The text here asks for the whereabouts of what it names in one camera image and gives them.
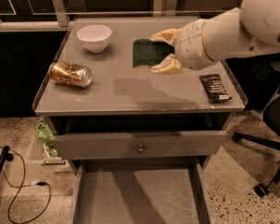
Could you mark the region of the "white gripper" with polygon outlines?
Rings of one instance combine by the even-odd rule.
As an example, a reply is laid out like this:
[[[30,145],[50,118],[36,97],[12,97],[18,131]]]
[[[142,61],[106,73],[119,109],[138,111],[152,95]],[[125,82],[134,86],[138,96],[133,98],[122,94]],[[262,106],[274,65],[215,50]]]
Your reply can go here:
[[[197,20],[186,24],[182,29],[166,29],[154,34],[150,40],[163,42],[175,47],[161,63],[150,68],[152,73],[176,75],[187,72],[189,68],[202,70],[215,65],[203,48],[203,26],[205,20]]]

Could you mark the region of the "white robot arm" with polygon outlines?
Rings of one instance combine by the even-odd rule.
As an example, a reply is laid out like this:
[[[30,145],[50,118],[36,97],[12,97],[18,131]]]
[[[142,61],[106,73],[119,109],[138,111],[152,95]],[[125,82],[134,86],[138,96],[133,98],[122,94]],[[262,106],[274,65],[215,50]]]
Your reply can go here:
[[[179,29],[154,34],[152,41],[175,48],[151,71],[176,74],[229,58],[280,52],[280,0],[243,0],[239,7],[212,19],[199,19]]]

